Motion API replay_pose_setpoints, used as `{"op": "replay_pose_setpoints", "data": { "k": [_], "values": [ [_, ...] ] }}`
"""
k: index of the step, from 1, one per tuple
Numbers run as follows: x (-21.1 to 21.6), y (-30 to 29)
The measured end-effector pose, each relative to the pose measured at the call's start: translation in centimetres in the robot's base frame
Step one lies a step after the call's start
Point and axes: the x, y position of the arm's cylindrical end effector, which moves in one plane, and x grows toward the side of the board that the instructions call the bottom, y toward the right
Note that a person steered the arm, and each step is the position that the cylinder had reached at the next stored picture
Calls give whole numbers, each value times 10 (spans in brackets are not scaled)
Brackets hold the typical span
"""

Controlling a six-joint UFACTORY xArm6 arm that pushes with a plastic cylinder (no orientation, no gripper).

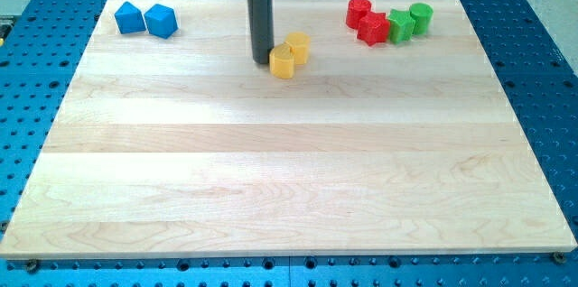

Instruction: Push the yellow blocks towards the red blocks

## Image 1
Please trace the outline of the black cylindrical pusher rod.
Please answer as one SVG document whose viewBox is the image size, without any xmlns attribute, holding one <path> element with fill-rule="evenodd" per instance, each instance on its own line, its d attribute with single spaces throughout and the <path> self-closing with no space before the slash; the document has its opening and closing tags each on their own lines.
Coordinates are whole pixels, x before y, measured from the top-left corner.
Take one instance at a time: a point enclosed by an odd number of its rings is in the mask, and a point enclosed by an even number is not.
<svg viewBox="0 0 578 287">
<path fill-rule="evenodd" d="M 274 47 L 273 0 L 247 0 L 247 10 L 253 60 L 268 64 Z"/>
</svg>

